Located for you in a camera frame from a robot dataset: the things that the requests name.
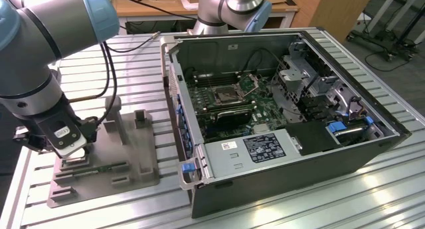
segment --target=wire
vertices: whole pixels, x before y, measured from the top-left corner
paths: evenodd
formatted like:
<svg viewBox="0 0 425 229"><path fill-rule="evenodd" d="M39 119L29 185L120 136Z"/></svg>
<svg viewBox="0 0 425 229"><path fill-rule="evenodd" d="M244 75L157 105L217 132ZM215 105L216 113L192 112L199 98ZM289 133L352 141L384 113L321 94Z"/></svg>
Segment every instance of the wire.
<svg viewBox="0 0 425 229"><path fill-rule="evenodd" d="M402 7L404 7L404 5L401 5L401 6L397 8L397 10L393 12L390 18L389 18L388 21L385 22L385 25L384 25L385 28L386 28L386 26L388 26L388 23L393 20L393 17L394 17L396 12L398 12Z"/></svg>
<svg viewBox="0 0 425 229"><path fill-rule="evenodd" d="M131 21L131 23L135 24L135 25L137 25L137 26L140 26L140 25L144 24L145 22L141 21L140 23L135 23L135 22Z"/></svg>
<svg viewBox="0 0 425 229"><path fill-rule="evenodd" d="M87 101L87 100L93 100L93 99L96 99L96 98L100 98L100 97L104 96L104 94L105 94L107 91L108 91L108 88L109 88L109 79L111 79L111 76L109 76L109 64L108 64L108 58L107 58L107 53L105 53L105 49L104 49L103 44L100 44L100 48L101 48L101 53L103 53L103 55L104 55L105 67L107 67L107 84L105 84L104 90L103 90L101 93L99 93L99 94L95 95L95 96L85 96L85 97L80 97L80 98L76 98L76 99L71 99L71 100L69 100L71 103L80 102L80 101Z"/></svg>
<svg viewBox="0 0 425 229"><path fill-rule="evenodd" d="M295 115L304 115L304 114L300 114L300 113L296 113L296 112L293 112L293 111L291 111L291 110L288 110L287 108L284 108L284 107L281 107L285 111L288 111L289 113L293 113Z"/></svg>
<svg viewBox="0 0 425 229"><path fill-rule="evenodd" d="M133 26L135 23L132 23L132 22L129 22L129 25L131 25L133 28L136 28L139 31L141 31L143 33L149 33L149 32L155 29L157 23L159 23L159 22L155 21L153 26L152 26L152 28L151 28L149 31L143 31L139 27Z"/></svg>
<svg viewBox="0 0 425 229"><path fill-rule="evenodd" d="M131 34L133 34L135 35L135 32L133 31L131 31L128 28L125 28L125 27L123 27L123 26L120 26L120 28L123 28L123 29L125 29Z"/></svg>
<svg viewBox="0 0 425 229"><path fill-rule="evenodd" d="M406 64L410 62L410 61L408 61L406 63L402 63L401 65L396 66L396 67L394 67L394 68L392 68L392 69L382 70L382 69L380 69L380 68L374 67L374 66L369 63L369 61L368 61L368 58L369 58L370 56L373 56L373 55L376 55L376 54L378 54L378 53L382 53L382 52L385 52L385 51L377 51L377 52L374 52L374 53L369 54L369 55L365 57L365 62L366 62L366 63L368 63L368 65L369 65L373 69L376 69L377 71L381 71L381 72L390 72L390 71L396 70L397 68L402 67L404 65L406 65Z"/></svg>
<svg viewBox="0 0 425 229"><path fill-rule="evenodd" d="M243 67L243 69L241 69L241 71L240 71L240 75L245 72L245 70L247 70L247 68L248 68L248 64L249 64L249 62L251 62L251 60L252 60L252 57L253 57L253 55L255 55L259 51L265 51L265 52L268 52L268 53L275 57L275 59L276 59L276 61L279 62L279 64L284 65L283 61L279 59L279 57L276 56L276 54L275 54L273 52L271 52L269 49L267 49L267 48L264 48L264 47L260 47L260 48L255 49L255 50L251 52L251 54L249 54L249 56L248 56L248 58L247 58L244 67Z"/></svg>
<svg viewBox="0 0 425 229"><path fill-rule="evenodd" d="M131 51L135 51L137 50L140 47L143 47L151 40L153 40L159 35L161 34L160 31L157 31L156 33L153 33L153 35L148 38L148 40L145 40L139 46L136 46L135 48L132 49L128 49L128 50L115 50L112 49L111 47L108 47L108 49L116 53L127 53L127 52L131 52Z"/></svg>
<svg viewBox="0 0 425 229"><path fill-rule="evenodd" d="M149 5L149 4L147 4L147 3L141 2L141 1L137 1L137 0L128 0L128 1L132 1L133 3L137 3L137 4L143 5L143 6L151 7L151 8L153 8L153 9L156 9L156 10L159 10L159 11L161 11L161 12L169 14L169 15L179 16L179 17L183 17L183 18L187 18L187 19L191 19L191 20L196 20L195 17L184 16L184 15L172 13L172 12L169 12L169 11L167 11L167 10L164 10L164 9L161 9L161 8L159 8L159 7L156 7L156 6L152 6L152 5Z"/></svg>
<svg viewBox="0 0 425 229"><path fill-rule="evenodd" d="M360 37L361 39L364 39L366 42L369 42L369 43L372 43L372 44L374 44L374 45L377 45L377 46L380 46L380 47L382 48L382 51L377 51L377 52L369 54L369 55L365 57L365 62L366 62L366 64L368 64L373 69L376 69L377 71L381 71L381 72L389 72L389 71L393 71L393 70L398 69L400 67L402 67L404 65L406 65L406 64L409 63L409 61L408 61L406 63L402 63L401 65L396 66L394 68L392 68L392 69L389 69L389 70L381 70L380 68L374 67L374 66L370 64L370 62L368 61L368 58L369 58L370 56L373 56L373 55L376 55L376 54L380 54L380 53L384 53L384 52L385 52L385 53L389 53L389 50L386 49L386 47L384 47L384 46L381 46L380 44L374 43L373 41L368 40L368 39L364 38L362 36L358 36L358 37Z"/></svg>
<svg viewBox="0 0 425 229"><path fill-rule="evenodd" d="M308 83L307 87L304 88L304 90L301 91L301 95L300 95L300 99L305 96L307 92L308 92L308 89L312 87L315 81L317 80L318 78L318 73L315 75L312 81Z"/></svg>
<svg viewBox="0 0 425 229"><path fill-rule="evenodd" d="M370 31L368 29L368 24L366 24L366 14L365 14L365 12L364 12L364 24L365 24L364 32L368 31L366 34L368 34L368 36L370 36Z"/></svg>
<svg viewBox="0 0 425 229"><path fill-rule="evenodd" d="M113 92L112 92L112 99L111 99L107 111L105 111L104 115L101 116L101 118L97 120L97 123L96 123L97 126L101 124L101 121L104 121L104 119L107 118L107 116L108 116L108 114L111 112L111 109L112 109L113 103L115 103L115 99L116 99L116 96L117 96L117 88L119 88L119 86L117 86L117 76L116 76L116 72L115 72L112 56L111 56L111 52L109 52L108 43L105 41L103 42L101 50L107 52L107 56L108 56L108 60L109 60L111 72L112 72L112 80L113 80Z"/></svg>

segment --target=power supply label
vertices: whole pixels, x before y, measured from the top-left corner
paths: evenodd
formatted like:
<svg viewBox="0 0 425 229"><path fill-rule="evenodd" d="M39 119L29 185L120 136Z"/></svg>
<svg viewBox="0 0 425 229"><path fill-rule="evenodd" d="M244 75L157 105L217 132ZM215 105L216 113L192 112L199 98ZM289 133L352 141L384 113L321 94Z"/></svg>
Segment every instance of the power supply label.
<svg viewBox="0 0 425 229"><path fill-rule="evenodd" d="M244 143L255 163L287 156L273 133L245 138Z"/></svg>

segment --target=wooden cabinet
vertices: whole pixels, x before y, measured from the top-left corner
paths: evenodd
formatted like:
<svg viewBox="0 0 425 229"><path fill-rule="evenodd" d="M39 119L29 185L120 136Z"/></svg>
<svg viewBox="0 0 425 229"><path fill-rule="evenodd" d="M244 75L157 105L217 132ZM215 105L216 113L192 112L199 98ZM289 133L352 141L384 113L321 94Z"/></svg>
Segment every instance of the wooden cabinet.
<svg viewBox="0 0 425 229"><path fill-rule="evenodd" d="M320 26L344 42L369 0L293 0L300 11L291 27Z"/></svg>

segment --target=aluminum extrusion table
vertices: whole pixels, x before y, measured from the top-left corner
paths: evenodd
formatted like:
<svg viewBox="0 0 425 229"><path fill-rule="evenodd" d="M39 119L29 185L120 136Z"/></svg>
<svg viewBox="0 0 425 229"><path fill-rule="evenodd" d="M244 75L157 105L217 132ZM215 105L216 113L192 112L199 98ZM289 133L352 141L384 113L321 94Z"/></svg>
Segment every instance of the aluminum extrusion table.
<svg viewBox="0 0 425 229"><path fill-rule="evenodd" d="M145 48L113 54L123 111L147 109L155 121L161 182L153 187L51 209L45 204L53 153L21 150L0 228L386 228L425 225L425 118L389 89L325 31L307 30L413 132L356 173L207 217L191 218L188 194L179 187L177 152L160 70L159 39ZM149 35L117 36L112 48L139 45ZM105 80L99 46L60 62L69 98L101 91ZM73 104L81 117L101 115L104 99Z"/></svg>

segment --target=green circuit board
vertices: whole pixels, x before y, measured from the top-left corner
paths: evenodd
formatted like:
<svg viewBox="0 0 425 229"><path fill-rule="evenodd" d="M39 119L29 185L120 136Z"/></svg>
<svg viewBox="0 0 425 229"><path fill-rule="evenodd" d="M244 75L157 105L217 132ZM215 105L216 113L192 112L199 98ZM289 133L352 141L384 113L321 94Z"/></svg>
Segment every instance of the green circuit board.
<svg viewBox="0 0 425 229"><path fill-rule="evenodd" d="M267 124L269 130L287 125L269 91L269 82L252 74L243 75L239 83L231 85L191 85L189 95L205 142L252 135L259 124ZM232 112L245 114L233 116ZM217 126L220 116L227 114L231 115L225 119L228 124Z"/></svg>

